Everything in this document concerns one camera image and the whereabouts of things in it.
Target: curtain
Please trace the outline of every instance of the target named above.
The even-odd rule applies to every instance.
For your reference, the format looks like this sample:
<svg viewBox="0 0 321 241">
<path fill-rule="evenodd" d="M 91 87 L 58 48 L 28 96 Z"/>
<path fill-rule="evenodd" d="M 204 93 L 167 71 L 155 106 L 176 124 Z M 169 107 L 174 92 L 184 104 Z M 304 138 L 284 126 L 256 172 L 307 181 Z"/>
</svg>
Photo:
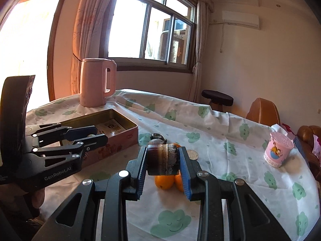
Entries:
<svg viewBox="0 0 321 241">
<path fill-rule="evenodd" d="M 88 57 L 95 26 L 102 21 L 110 0 L 80 0 L 73 29 L 73 61 L 71 67 L 71 93 L 80 92 L 81 61 Z"/>
<path fill-rule="evenodd" d="M 188 89 L 188 100 L 193 102 L 199 102 L 200 100 L 202 79 L 202 57 L 204 53 L 209 22 L 209 5 L 204 1 L 199 0 L 197 3 L 196 22 L 196 64 L 193 67 L 193 76 Z"/>
</svg>

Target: silver screw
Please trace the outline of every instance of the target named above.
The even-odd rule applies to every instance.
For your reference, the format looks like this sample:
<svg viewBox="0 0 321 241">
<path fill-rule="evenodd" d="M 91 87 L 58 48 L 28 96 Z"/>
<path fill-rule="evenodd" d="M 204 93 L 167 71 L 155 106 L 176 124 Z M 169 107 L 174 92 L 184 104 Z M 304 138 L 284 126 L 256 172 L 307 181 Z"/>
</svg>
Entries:
<svg viewBox="0 0 321 241">
<path fill-rule="evenodd" d="M 237 184 L 238 186 L 243 186 L 245 183 L 245 181 L 243 179 L 237 178 L 235 180 L 235 184 Z"/>
<path fill-rule="evenodd" d="M 201 170 L 198 172 L 198 175 L 202 178 L 206 178 L 208 176 L 208 172 L 205 170 Z"/>
<path fill-rule="evenodd" d="M 127 170 L 122 170 L 118 173 L 118 175 L 122 178 L 127 177 L 129 172 Z"/>
<path fill-rule="evenodd" d="M 90 185 L 91 183 L 92 183 L 92 179 L 89 179 L 89 178 L 84 179 L 84 180 L 82 181 L 82 184 L 83 184 L 84 186 L 88 186 L 88 185 Z"/>
</svg>

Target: round beige disc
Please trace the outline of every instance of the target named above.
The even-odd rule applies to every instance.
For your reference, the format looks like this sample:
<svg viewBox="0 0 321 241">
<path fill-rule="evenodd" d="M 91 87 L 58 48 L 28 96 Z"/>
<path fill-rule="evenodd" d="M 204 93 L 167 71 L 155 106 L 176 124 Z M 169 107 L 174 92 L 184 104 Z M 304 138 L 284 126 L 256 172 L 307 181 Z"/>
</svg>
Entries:
<svg viewBox="0 0 321 241">
<path fill-rule="evenodd" d="M 188 149 L 187 150 L 187 154 L 189 156 L 189 159 L 192 159 L 192 160 L 197 160 L 198 159 L 198 153 L 195 150 Z"/>
</svg>

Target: orange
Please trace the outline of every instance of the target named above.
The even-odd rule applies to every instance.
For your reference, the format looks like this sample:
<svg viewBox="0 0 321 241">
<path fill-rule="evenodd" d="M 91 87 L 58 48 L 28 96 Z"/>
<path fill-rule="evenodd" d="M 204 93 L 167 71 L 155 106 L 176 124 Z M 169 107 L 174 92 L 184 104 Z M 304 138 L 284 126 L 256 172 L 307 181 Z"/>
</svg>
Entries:
<svg viewBox="0 0 321 241">
<path fill-rule="evenodd" d="M 178 147 L 178 148 L 181 147 L 181 145 L 177 144 L 176 142 L 174 142 L 173 145 L 175 145 L 175 146 Z"/>
<path fill-rule="evenodd" d="M 155 176 L 155 185 L 156 187 L 166 190 L 170 189 L 175 181 L 175 176 Z"/>
<path fill-rule="evenodd" d="M 182 181 L 182 176 L 180 174 L 180 171 L 178 175 L 175 175 L 175 185 L 179 191 L 184 192 L 183 181 Z"/>
</svg>

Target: brown leather chair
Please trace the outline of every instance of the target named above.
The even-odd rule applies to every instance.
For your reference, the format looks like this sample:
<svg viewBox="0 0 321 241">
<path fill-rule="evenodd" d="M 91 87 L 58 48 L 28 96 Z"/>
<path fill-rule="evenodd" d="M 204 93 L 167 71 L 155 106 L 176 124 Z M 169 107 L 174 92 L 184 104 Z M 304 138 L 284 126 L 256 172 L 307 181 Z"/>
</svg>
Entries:
<svg viewBox="0 0 321 241">
<path fill-rule="evenodd" d="M 246 118 L 267 126 L 280 125 L 280 116 L 275 104 L 262 98 L 253 101 Z"/>
<path fill-rule="evenodd" d="M 321 182 L 320 162 L 312 153 L 314 146 L 313 134 L 321 137 L 321 128 L 319 126 L 301 126 L 298 130 L 297 137 L 301 143 L 304 154 L 309 162 L 310 170 L 314 178 Z"/>
</svg>

